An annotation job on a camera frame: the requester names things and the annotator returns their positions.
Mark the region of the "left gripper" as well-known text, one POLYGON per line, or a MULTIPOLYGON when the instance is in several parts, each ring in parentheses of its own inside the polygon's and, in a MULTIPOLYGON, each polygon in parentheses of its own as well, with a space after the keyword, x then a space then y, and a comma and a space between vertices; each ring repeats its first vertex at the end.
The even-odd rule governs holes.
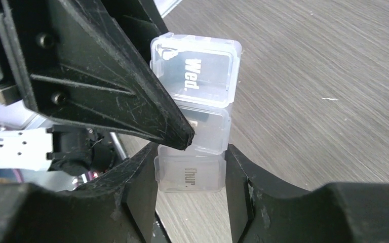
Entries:
POLYGON ((0 1, 0 104, 179 150, 195 132, 102 1, 0 1))

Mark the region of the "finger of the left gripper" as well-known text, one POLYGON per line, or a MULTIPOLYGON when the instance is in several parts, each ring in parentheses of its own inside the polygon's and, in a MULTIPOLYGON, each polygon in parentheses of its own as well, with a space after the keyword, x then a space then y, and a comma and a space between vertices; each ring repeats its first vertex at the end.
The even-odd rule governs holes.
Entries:
POLYGON ((153 0, 103 0, 103 5, 143 59, 151 60, 151 41, 168 31, 153 0))

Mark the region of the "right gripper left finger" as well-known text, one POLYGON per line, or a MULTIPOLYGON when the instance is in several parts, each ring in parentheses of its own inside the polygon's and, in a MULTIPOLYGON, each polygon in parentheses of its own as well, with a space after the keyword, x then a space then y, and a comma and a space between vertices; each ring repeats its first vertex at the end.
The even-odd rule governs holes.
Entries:
POLYGON ((150 242, 157 147, 73 191, 0 184, 0 242, 150 242))

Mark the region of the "clear weekly pill organizer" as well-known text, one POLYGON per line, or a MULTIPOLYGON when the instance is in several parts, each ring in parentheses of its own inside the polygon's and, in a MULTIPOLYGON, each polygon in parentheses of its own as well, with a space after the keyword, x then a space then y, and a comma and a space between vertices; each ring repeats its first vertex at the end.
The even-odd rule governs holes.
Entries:
POLYGON ((231 110, 242 45, 231 39, 166 33, 151 41, 150 67, 193 127, 185 150, 160 145, 162 192, 218 192, 225 185, 231 110))

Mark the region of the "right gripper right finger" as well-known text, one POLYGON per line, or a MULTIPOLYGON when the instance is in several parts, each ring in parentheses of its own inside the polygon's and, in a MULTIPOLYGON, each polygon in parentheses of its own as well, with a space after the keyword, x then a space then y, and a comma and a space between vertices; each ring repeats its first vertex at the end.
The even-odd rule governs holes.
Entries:
POLYGON ((225 155, 233 242, 389 242, 389 183, 290 184, 234 145, 225 155))

